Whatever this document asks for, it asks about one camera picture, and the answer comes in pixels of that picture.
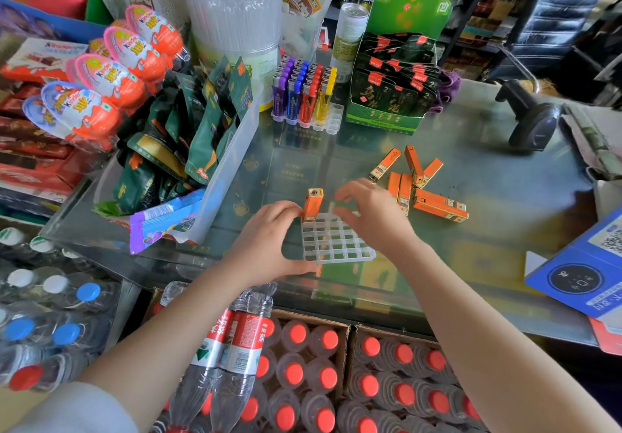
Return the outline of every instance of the chair backrest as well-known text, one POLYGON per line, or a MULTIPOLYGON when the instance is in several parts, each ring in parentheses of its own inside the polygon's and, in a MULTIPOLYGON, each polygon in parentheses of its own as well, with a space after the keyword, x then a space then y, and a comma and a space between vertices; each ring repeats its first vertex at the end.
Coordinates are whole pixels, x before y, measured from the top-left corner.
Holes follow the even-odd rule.
MULTIPOLYGON (((598 0, 528 0, 508 36, 507 49, 537 75, 571 49, 598 0)), ((488 79, 523 77, 501 54, 488 79)))

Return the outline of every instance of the bottle label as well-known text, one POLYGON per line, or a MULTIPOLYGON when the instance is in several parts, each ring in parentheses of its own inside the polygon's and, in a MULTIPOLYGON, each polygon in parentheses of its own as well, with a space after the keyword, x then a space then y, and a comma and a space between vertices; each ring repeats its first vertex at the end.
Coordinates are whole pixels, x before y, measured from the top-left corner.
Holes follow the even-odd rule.
POLYGON ((261 348, 268 333, 267 319, 236 311, 231 320, 227 346, 220 367, 230 373, 254 376, 261 356, 261 348))
POLYGON ((205 368, 215 368, 218 366, 218 360, 223 350, 223 341, 225 340, 230 320, 231 311, 225 310, 216 321, 216 325, 207 333, 203 343, 192 357, 192 361, 190 362, 192 365, 203 366, 205 368))

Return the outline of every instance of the red bottle cap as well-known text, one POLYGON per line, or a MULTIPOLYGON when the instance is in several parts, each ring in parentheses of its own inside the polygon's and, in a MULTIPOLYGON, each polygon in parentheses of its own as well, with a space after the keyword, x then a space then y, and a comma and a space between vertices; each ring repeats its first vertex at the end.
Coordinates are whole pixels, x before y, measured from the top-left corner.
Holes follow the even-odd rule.
POLYGON ((335 330, 327 330, 322 335, 322 346, 327 350, 332 350, 339 343, 339 336, 335 330))
POLYGON ((307 338, 307 330, 302 325, 294 325, 289 330, 289 337, 294 343, 300 344, 307 338))
POLYGON ((298 363, 291 363, 285 368, 285 379, 287 379, 287 382, 289 382, 292 386, 300 384, 303 375, 304 372, 302 371, 302 366, 298 363))
POLYGON ((430 366, 432 369, 436 371, 443 370, 443 368, 447 364, 447 361, 445 360, 443 353, 441 353, 439 350, 430 351, 429 353, 427 353, 427 356, 425 357, 425 359, 428 363, 428 366, 430 366))
POLYGON ((428 397, 431 407, 438 413, 449 412, 449 399, 441 391, 432 391, 428 397))
POLYGON ((335 428, 335 414, 329 408, 322 408, 315 419, 317 428, 322 433, 330 433, 335 428))
POLYGON ((477 410, 475 410, 475 407, 473 406, 473 403, 471 402, 471 399, 469 397, 465 396, 465 398, 462 400, 462 408, 465 410, 465 413, 468 417, 472 418, 473 420, 481 420, 479 414, 477 413, 477 410))
POLYGON ((272 336, 274 333, 274 322, 270 319, 266 320, 266 338, 272 336))
POLYGON ((373 397, 378 393, 378 379, 372 374, 365 374, 361 378, 361 390, 367 397, 373 397))
POLYGON ((361 418, 361 421, 358 422, 357 430, 358 433, 378 433, 376 422, 369 417, 361 418))
POLYGON ((283 431, 289 430, 296 422, 296 412, 291 405, 283 405, 276 412, 276 426, 283 431))
POLYGON ((395 397, 401 405, 412 405, 415 402, 415 391, 408 384, 398 384, 395 397))
POLYGON ((13 374, 9 382, 9 388, 13 391, 26 391, 35 387, 43 375, 41 366, 26 366, 13 374))
POLYGON ((380 352, 380 342, 373 336, 368 336, 363 340, 363 353, 368 356, 376 356, 380 352))
POLYGON ((257 374, 258 378, 262 378, 268 373, 268 369, 270 369, 270 360, 266 358, 264 355, 259 357, 259 363, 257 363, 257 374))
POLYGON ((395 358, 402 364, 410 363, 412 361, 412 349, 408 345, 399 345, 395 348, 395 358))
POLYGON ((203 415, 209 415, 211 410, 212 410, 212 391, 210 391, 210 393, 207 394, 207 398, 205 399, 205 402, 203 402, 203 406, 201 407, 201 413, 203 415))
POLYGON ((248 399, 246 406, 244 407, 244 411, 240 415, 240 418, 245 422, 250 422, 255 420, 257 413, 259 412, 259 402, 255 397, 251 397, 248 399))
POLYGON ((333 368, 323 368, 320 371, 320 383, 324 389, 332 389, 337 385, 337 371, 333 368))

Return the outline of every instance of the forearm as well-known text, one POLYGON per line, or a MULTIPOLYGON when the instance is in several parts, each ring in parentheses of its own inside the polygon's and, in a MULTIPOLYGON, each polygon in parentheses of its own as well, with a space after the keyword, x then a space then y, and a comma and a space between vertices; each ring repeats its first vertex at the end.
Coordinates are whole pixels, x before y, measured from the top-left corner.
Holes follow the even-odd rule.
POLYGON ((412 240, 389 258, 413 289, 461 385, 491 431, 620 431, 566 371, 431 247, 412 240))
POLYGON ((79 380, 112 394, 139 431, 145 430, 174 392, 205 335, 244 289, 233 263, 207 269, 166 310, 99 358, 79 380))

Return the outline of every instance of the glass countertop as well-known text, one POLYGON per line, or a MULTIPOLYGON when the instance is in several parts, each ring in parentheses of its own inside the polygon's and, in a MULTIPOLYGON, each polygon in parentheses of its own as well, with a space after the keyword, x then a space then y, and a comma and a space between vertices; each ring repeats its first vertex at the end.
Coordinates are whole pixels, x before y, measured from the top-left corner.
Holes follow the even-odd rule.
MULTIPOLYGON (((191 279, 221 258, 262 205, 287 199, 302 206, 307 189, 321 187, 320 211, 327 211, 341 184, 367 177, 392 148, 403 151, 412 144, 424 168, 434 158, 444 162, 425 189, 466 204, 470 215, 454 223, 411 207, 408 218, 417 234, 525 333, 595 345, 583 314, 523 283, 526 251, 550 257, 594 224, 592 184, 560 130, 543 152, 509 148, 516 121, 507 103, 494 101, 497 90, 463 81, 454 102, 441 114, 426 115, 413 136, 345 120, 337 135, 328 135, 276 123, 262 113, 212 228, 197 247, 160 240, 130 257, 127 231, 91 211, 95 184, 88 180, 43 233, 145 287, 191 279)), ((336 90, 333 101, 345 104, 346 93, 336 90)), ((391 171, 408 172, 406 160, 400 157, 391 171)), ((302 256, 299 221, 288 232, 283 253, 302 256)), ((406 281, 381 254, 367 263, 326 264, 317 274, 287 277, 276 301, 409 330, 412 320, 422 318, 406 281)))

